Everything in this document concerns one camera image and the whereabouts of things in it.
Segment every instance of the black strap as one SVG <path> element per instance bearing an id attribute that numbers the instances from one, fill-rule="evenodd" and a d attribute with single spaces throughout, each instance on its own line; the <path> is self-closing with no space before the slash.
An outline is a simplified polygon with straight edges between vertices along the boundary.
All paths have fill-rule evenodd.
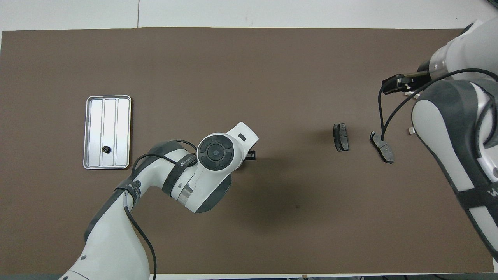
<path id="1" fill-rule="evenodd" d="M 135 207 L 135 204 L 138 203 L 138 200 L 140 199 L 140 181 L 135 181 L 133 182 L 132 180 L 123 180 L 121 183 L 118 184 L 118 186 L 114 189 L 122 189 L 128 191 L 131 196 L 133 197 L 133 207 Z"/>
<path id="2" fill-rule="evenodd" d="M 497 204 L 498 182 L 461 191 L 457 194 L 457 199 L 465 210 L 479 206 Z"/>
<path id="3" fill-rule="evenodd" d="M 166 177 L 164 184 L 162 185 L 162 191 L 171 196 L 171 190 L 176 184 L 176 181 L 180 178 L 187 167 L 191 167 L 197 163 L 197 156 L 194 153 L 189 153 L 185 155 L 181 160 L 179 160 L 173 169 Z"/>

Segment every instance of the metal tray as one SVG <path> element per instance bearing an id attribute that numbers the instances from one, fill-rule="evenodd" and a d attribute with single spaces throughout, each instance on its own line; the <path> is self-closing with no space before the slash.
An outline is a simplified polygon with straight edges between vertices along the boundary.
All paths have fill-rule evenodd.
<path id="1" fill-rule="evenodd" d="M 130 125 L 130 96 L 90 96 L 87 99 L 83 166 L 86 169 L 128 167 Z"/>

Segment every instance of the small black object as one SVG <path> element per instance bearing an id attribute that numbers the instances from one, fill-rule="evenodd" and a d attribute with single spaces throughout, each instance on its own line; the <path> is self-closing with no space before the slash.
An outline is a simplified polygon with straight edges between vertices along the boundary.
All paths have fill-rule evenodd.
<path id="1" fill-rule="evenodd" d="M 469 31 L 469 29 L 472 27 L 472 25 L 474 25 L 474 23 L 472 22 L 471 24 L 467 25 L 467 27 L 464 28 L 464 30 L 462 30 L 462 32 L 460 32 L 460 35 L 463 35 L 465 32 Z"/>
<path id="2" fill-rule="evenodd" d="M 375 146 L 384 162 L 387 162 L 389 164 L 394 163 L 394 154 L 392 153 L 391 146 L 389 146 L 386 141 L 382 141 L 380 139 L 380 135 L 377 135 L 375 131 L 372 131 L 372 133 L 370 133 L 370 141 Z"/>
<path id="3" fill-rule="evenodd" d="M 104 153 L 110 153 L 110 152 L 111 152 L 111 147 L 109 147 L 109 146 L 104 146 L 104 147 L 102 147 L 102 151 L 103 151 Z"/>
<path id="4" fill-rule="evenodd" d="M 349 150 L 346 124 L 334 124 L 334 144 L 336 145 L 337 151 Z"/>
<path id="5" fill-rule="evenodd" d="M 429 71 L 419 71 L 410 74 L 396 74 L 382 81 L 382 92 L 388 95 L 393 92 L 414 91 L 431 81 Z"/>
<path id="6" fill-rule="evenodd" d="M 246 158 L 244 160 L 256 160 L 256 151 L 255 150 L 250 150 L 247 153 Z"/>

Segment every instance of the black cable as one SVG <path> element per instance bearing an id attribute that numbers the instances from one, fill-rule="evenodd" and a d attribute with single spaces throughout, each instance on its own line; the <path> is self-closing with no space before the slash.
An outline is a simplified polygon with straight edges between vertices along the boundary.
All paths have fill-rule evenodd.
<path id="1" fill-rule="evenodd" d="M 152 261 L 154 262 L 154 276 L 152 277 L 152 279 L 155 280 L 156 275 L 157 275 L 157 262 L 156 262 L 154 247 L 152 247 L 152 244 L 150 243 L 149 239 L 147 238 L 147 236 L 145 235 L 143 230 L 138 226 L 135 219 L 131 216 L 131 213 L 128 210 L 128 206 L 124 207 L 124 211 L 126 212 L 126 215 L 128 216 L 129 221 L 133 224 L 133 226 L 140 233 L 140 235 L 142 235 L 142 238 L 145 240 L 145 242 L 149 246 L 150 252 L 152 253 Z"/>
<path id="2" fill-rule="evenodd" d="M 188 142 L 188 141 L 186 141 L 186 140 L 174 139 L 174 140 L 172 140 L 172 141 L 177 141 L 177 142 L 182 142 L 182 143 L 185 143 L 185 144 L 187 144 L 187 145 L 191 146 L 192 148 L 194 148 L 194 150 L 195 150 L 195 151 L 197 151 L 197 147 L 195 147 L 195 145 L 194 145 L 194 144 L 192 144 L 192 143 L 190 143 L 190 142 Z M 169 161 L 169 162 L 170 162 L 170 163 L 172 163 L 172 164 L 176 164 L 176 163 L 177 163 L 176 161 L 174 161 L 174 160 L 172 160 L 172 159 L 170 159 L 170 158 L 168 158 L 168 157 L 166 157 L 166 156 L 164 156 L 164 155 L 161 155 L 161 154 L 146 153 L 146 154 L 143 154 L 143 155 L 139 156 L 139 157 L 135 160 L 135 162 L 133 163 L 133 166 L 132 166 L 132 168 L 131 168 L 131 175 L 132 175 L 132 176 L 133 176 L 133 175 L 135 175 L 135 169 L 136 169 L 136 165 L 138 164 L 138 162 L 139 162 L 142 158 L 147 157 L 147 156 L 155 156 L 155 157 L 159 157 L 159 158 L 162 158 L 162 159 L 165 159 L 165 160 Z"/>
<path id="3" fill-rule="evenodd" d="M 174 139 L 172 141 L 177 141 L 177 142 L 185 143 L 185 144 L 191 146 L 192 148 L 194 148 L 195 151 L 197 151 L 197 147 L 194 144 L 192 144 L 192 143 L 190 143 L 188 141 L 181 140 L 181 139 Z"/>
<path id="4" fill-rule="evenodd" d="M 138 163 L 138 162 L 139 162 L 142 158 L 144 158 L 144 157 L 146 157 L 146 156 L 156 156 L 156 157 L 159 157 L 159 158 L 165 159 L 165 160 L 169 161 L 169 162 L 170 162 L 170 163 L 172 163 L 172 164 L 176 164 L 176 161 L 174 161 L 174 160 L 172 160 L 172 159 L 170 159 L 170 158 L 168 158 L 168 157 L 166 157 L 166 156 L 163 156 L 163 155 L 161 155 L 161 154 L 146 153 L 146 154 L 143 154 L 143 155 L 139 156 L 139 157 L 135 160 L 135 162 L 133 163 L 133 167 L 131 168 L 131 175 L 132 175 L 132 176 L 133 176 L 133 175 L 135 175 L 136 164 L 137 164 L 137 163 Z"/>
<path id="5" fill-rule="evenodd" d="M 382 113 L 382 92 L 384 91 L 385 87 L 390 84 L 392 81 L 395 81 L 398 79 L 398 77 L 392 77 L 391 79 L 387 80 L 381 87 L 380 90 L 378 91 L 378 98 L 377 98 L 377 103 L 378 103 L 378 114 L 380 118 L 380 128 L 382 129 L 384 127 L 384 115 Z"/>
<path id="6" fill-rule="evenodd" d="M 396 109 L 394 109 L 394 111 L 392 111 L 391 115 L 389 116 L 389 118 L 387 119 L 387 121 L 385 122 L 385 124 L 382 124 L 382 126 L 381 126 L 382 133 L 381 133 L 380 139 L 382 141 L 384 141 L 385 131 L 387 130 L 387 126 L 391 122 L 391 120 L 394 117 L 394 115 L 399 111 L 399 109 L 401 109 L 401 107 L 403 107 L 408 101 L 410 101 L 412 98 L 414 98 L 418 93 L 420 93 L 421 91 L 427 89 L 429 86 L 431 86 L 432 84 L 434 84 L 437 81 L 446 79 L 446 78 L 448 78 L 450 76 L 453 76 L 453 75 L 456 75 L 456 74 L 468 73 L 468 72 L 482 73 L 482 74 L 490 76 L 496 82 L 498 82 L 498 75 L 497 74 L 495 74 L 495 73 L 493 73 L 491 71 L 484 70 L 484 69 L 479 69 L 479 68 L 466 68 L 466 69 L 460 69 L 460 70 L 457 70 L 457 71 L 452 71 L 452 72 L 447 73 L 447 74 L 445 74 L 445 75 L 443 75 L 443 76 L 441 76 L 441 77 L 439 77 L 439 78 L 437 78 L 435 80 L 432 80 L 432 81 L 428 82 L 427 84 L 423 85 L 421 88 L 419 88 L 416 91 L 414 91 L 413 94 L 411 94 L 405 100 L 403 100 L 403 102 L 401 102 L 398 105 L 398 107 L 396 107 Z"/>

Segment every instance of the white floor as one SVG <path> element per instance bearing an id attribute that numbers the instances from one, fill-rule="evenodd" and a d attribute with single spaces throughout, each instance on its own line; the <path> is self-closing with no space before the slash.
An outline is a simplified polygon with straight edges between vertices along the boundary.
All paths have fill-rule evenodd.
<path id="1" fill-rule="evenodd" d="M 498 9 L 486 0 L 0 0 L 0 38 L 3 30 L 163 26 L 463 28 L 475 19 L 496 16 Z M 158 279 L 269 277 L 301 275 L 160 275 Z"/>

